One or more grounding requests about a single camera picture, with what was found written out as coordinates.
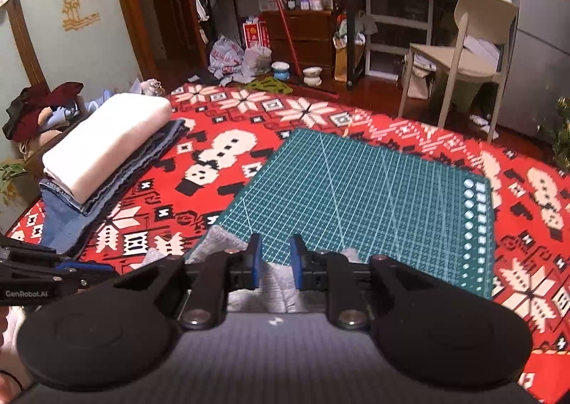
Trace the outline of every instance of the folded white towel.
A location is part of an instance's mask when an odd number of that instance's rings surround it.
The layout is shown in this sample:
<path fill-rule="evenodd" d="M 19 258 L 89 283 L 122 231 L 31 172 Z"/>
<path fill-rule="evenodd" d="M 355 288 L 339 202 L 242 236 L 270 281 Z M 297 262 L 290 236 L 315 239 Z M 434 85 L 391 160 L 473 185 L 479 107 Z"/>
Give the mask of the folded white towel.
<path fill-rule="evenodd" d="M 166 98 L 116 94 L 44 154 L 44 172 L 85 203 L 171 116 Z"/>

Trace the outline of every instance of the refrigerator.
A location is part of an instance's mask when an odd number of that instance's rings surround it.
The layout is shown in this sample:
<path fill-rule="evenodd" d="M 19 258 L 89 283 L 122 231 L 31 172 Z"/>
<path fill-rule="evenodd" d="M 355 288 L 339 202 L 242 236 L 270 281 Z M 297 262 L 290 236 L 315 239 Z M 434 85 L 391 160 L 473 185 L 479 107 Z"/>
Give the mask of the refrigerator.
<path fill-rule="evenodd" d="M 570 0 L 513 0 L 519 6 L 498 124 L 549 140 L 556 101 L 570 97 Z"/>

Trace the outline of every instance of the chair seat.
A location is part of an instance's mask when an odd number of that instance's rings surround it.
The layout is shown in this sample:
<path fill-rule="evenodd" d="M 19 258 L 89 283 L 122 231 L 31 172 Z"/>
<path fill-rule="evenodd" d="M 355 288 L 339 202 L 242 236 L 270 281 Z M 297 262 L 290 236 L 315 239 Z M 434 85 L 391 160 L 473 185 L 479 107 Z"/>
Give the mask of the chair seat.
<path fill-rule="evenodd" d="M 449 72 L 455 47 L 420 45 L 416 43 L 410 44 L 410 47 L 412 47 L 419 55 L 433 61 L 438 66 L 443 67 L 447 72 Z M 467 49 L 463 49 L 463 52 L 461 52 L 458 73 L 458 76 L 461 74 L 468 78 L 492 80 L 497 74 L 497 70 L 487 63 L 486 60 L 478 57 Z"/>

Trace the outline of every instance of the blue bowl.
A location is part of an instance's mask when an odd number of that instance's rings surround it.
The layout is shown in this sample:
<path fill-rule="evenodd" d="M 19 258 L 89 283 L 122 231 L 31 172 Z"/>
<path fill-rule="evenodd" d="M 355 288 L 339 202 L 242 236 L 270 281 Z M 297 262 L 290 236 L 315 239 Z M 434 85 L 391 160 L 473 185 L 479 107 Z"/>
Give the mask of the blue bowl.
<path fill-rule="evenodd" d="M 286 81 L 289 79 L 289 71 L 273 71 L 273 77 L 280 81 Z"/>

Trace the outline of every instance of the red tablecloth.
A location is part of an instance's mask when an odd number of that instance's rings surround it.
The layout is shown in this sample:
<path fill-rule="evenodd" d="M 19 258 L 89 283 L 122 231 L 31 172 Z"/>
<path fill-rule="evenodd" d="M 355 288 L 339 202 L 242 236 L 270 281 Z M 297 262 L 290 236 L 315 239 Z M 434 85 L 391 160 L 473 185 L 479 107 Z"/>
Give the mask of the red tablecloth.
<path fill-rule="evenodd" d="M 348 129 L 370 144 L 489 178 L 497 238 L 492 295 L 528 322 L 537 349 L 520 383 L 544 402 L 566 391 L 570 177 L 498 146 L 336 103 L 191 84 L 170 98 L 173 118 L 186 119 L 189 134 L 123 196 L 93 233 L 82 260 L 109 263 L 124 273 L 140 264 L 149 247 L 182 255 L 294 128 L 338 135 Z M 39 243 L 43 221 L 38 202 L 8 235 Z"/>

